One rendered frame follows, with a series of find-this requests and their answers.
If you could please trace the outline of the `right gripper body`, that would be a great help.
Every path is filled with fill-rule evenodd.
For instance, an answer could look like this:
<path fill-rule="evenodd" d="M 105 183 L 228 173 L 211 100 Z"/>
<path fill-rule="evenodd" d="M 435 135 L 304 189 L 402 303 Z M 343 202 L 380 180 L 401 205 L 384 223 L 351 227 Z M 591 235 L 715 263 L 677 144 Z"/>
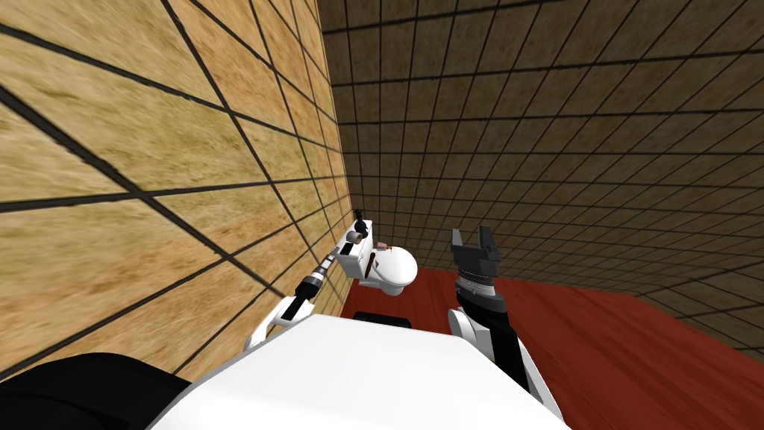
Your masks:
<path fill-rule="evenodd" d="M 498 263 L 501 253 L 495 246 L 472 248 L 464 245 L 451 245 L 454 264 L 461 272 L 467 272 L 484 278 L 498 277 Z"/>

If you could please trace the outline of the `white toilet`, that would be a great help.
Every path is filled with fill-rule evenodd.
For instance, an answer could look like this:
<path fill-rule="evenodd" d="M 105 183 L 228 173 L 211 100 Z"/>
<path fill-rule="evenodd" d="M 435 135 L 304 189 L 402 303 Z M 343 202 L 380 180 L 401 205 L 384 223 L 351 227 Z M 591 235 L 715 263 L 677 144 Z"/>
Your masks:
<path fill-rule="evenodd" d="M 347 232 L 354 230 L 354 223 L 340 238 L 332 254 L 336 257 L 345 274 L 359 281 L 359 285 L 382 290 L 388 296 L 398 296 L 411 284 L 418 272 L 415 258 L 406 249 L 392 246 L 392 251 L 376 252 L 378 241 L 374 238 L 373 223 L 365 219 L 369 236 L 360 244 L 353 245 L 345 239 Z M 371 252 L 375 252 L 374 266 L 368 278 L 364 272 Z"/>

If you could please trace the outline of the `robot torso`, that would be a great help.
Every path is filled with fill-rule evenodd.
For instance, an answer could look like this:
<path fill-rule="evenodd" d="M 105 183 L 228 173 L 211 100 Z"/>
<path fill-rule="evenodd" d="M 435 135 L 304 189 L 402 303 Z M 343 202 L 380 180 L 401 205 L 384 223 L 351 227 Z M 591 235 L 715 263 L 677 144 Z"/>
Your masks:
<path fill-rule="evenodd" d="M 314 314 L 203 375 L 147 430 L 570 430 L 468 341 Z"/>

